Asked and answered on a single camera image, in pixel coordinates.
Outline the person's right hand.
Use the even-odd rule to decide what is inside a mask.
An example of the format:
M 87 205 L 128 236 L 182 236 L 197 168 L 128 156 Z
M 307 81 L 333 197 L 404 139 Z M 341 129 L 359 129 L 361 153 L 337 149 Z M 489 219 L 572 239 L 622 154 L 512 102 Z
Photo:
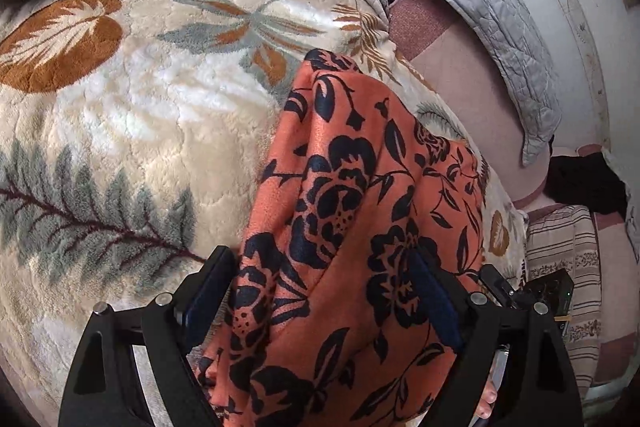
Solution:
M 477 404 L 474 416 L 477 419 L 490 418 L 492 407 L 498 398 L 498 390 L 492 381 L 488 381 L 484 387 L 480 402 Z

